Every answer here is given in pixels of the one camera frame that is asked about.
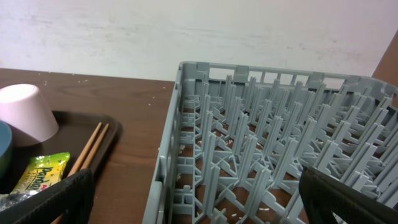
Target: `snack packet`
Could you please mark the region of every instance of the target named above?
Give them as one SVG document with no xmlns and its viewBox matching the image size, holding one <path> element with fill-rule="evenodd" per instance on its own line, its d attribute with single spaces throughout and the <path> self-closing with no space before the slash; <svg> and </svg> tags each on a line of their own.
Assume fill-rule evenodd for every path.
<svg viewBox="0 0 398 224">
<path fill-rule="evenodd" d="M 0 198 L 0 212 L 59 182 L 69 158 L 69 152 L 31 158 L 14 190 Z"/>
</svg>

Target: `tabletop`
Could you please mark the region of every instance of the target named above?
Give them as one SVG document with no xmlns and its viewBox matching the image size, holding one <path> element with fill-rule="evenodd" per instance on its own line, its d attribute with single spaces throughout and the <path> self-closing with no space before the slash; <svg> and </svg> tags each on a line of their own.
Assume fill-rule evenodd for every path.
<svg viewBox="0 0 398 224">
<path fill-rule="evenodd" d="M 0 88 L 38 86 L 52 110 L 110 115 L 123 133 L 96 180 L 90 223 L 141 223 L 174 82 L 0 68 Z"/>
</svg>

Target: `teal bowl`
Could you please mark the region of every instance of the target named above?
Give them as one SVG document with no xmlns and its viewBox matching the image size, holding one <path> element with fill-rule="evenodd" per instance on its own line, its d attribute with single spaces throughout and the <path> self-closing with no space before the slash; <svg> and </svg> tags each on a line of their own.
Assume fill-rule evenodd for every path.
<svg viewBox="0 0 398 224">
<path fill-rule="evenodd" d="M 0 121 L 0 179 L 6 173 L 11 163 L 12 156 L 12 133 L 11 128 Z"/>
</svg>

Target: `chopsticks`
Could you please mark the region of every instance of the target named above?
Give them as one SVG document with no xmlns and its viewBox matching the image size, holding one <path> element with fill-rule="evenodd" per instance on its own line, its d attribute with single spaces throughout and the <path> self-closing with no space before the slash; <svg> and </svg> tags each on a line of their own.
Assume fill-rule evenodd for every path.
<svg viewBox="0 0 398 224">
<path fill-rule="evenodd" d="M 109 124 L 106 124 L 104 129 L 102 130 L 101 134 L 99 134 L 98 139 L 95 141 L 94 146 L 91 148 L 90 147 L 95 139 L 95 137 L 98 134 L 98 131 L 100 130 L 102 126 L 102 123 L 98 123 L 97 127 L 95 128 L 93 134 L 91 135 L 91 137 L 88 139 L 86 146 L 83 148 L 82 152 L 80 153 L 79 157 L 77 158 L 75 164 L 73 165 L 72 169 L 70 169 L 68 177 L 75 174 L 77 171 L 81 170 L 81 169 L 86 169 L 88 168 L 88 166 L 90 165 L 91 161 L 94 158 L 95 153 L 97 152 L 102 140 L 105 137 L 106 131 L 109 128 Z M 62 218 L 62 215 L 60 215 L 58 218 L 56 218 L 51 224 L 58 224 L 60 223 Z"/>
</svg>

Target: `white wall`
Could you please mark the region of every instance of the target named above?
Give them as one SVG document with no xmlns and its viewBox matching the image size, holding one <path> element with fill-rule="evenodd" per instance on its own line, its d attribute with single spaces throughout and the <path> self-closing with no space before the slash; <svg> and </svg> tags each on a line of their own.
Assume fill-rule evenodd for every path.
<svg viewBox="0 0 398 224">
<path fill-rule="evenodd" d="M 0 67 L 174 80 L 183 60 L 370 76 L 396 0 L 1 0 Z"/>
</svg>

